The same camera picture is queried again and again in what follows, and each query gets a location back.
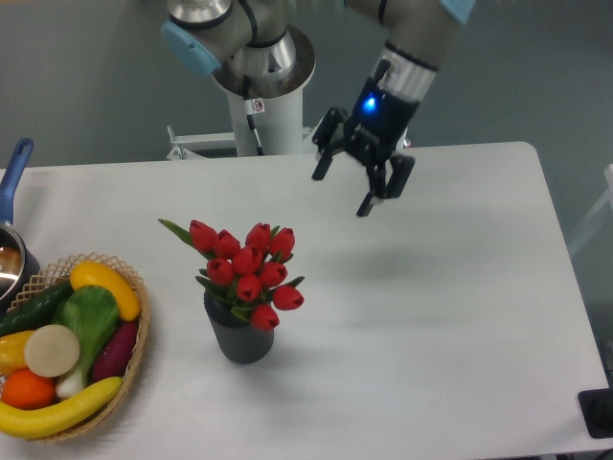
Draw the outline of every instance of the wicker basket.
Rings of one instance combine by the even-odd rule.
[[[17,294],[17,297],[11,303],[10,310],[18,309],[19,306],[23,304],[26,300],[30,299],[35,294],[39,293],[41,290],[49,287],[50,285],[53,285],[58,281],[68,279],[73,266],[75,266],[79,262],[86,260],[100,262],[102,264],[114,268],[122,275],[122,277],[132,286],[132,288],[136,292],[141,303],[141,315],[139,317],[139,328],[136,337],[136,345],[132,350],[132,358],[125,370],[122,387],[119,390],[117,396],[113,398],[113,400],[106,407],[104,407],[95,415],[81,422],[78,425],[74,425],[68,429],[65,429],[64,431],[61,431],[60,433],[51,436],[38,438],[36,439],[36,441],[65,441],[67,439],[71,439],[81,434],[84,434],[98,426],[119,406],[119,404],[129,392],[130,387],[132,386],[132,383],[134,382],[134,379],[136,377],[139,364],[141,363],[141,360],[143,358],[143,351],[147,342],[150,317],[147,290],[145,289],[143,279],[138,276],[136,270],[134,270],[134,268],[132,268],[125,262],[120,261],[117,257],[111,257],[96,253],[91,253],[88,255],[79,254],[78,256],[70,256],[66,259],[60,259],[55,264],[49,264],[46,267],[41,268],[38,274],[34,275],[30,279],[30,282],[26,284],[21,290],[21,292]],[[0,378],[0,390],[2,388],[2,385],[4,385],[4,381],[4,379]]]

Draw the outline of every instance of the orange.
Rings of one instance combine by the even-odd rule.
[[[55,398],[53,379],[38,376],[30,369],[15,372],[2,389],[2,402],[18,409],[41,409],[53,404]]]

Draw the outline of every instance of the lettuce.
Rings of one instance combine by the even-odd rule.
[[[57,381],[61,399],[70,398],[89,383],[89,371],[117,327],[119,310],[111,292],[98,286],[84,286],[57,308],[54,323],[70,329],[79,339],[79,361]]]

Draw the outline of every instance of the blue light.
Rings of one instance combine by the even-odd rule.
[[[374,96],[368,98],[362,104],[362,110],[366,113],[373,113],[376,110],[376,99]]]

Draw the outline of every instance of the bouquet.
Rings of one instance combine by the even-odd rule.
[[[305,299],[297,286],[299,276],[285,283],[285,264],[293,257],[295,237],[291,228],[256,224],[244,245],[228,231],[217,232],[192,220],[185,230],[166,219],[160,223],[207,260],[195,279],[235,317],[257,329],[270,331],[279,325],[280,311],[296,310]]]

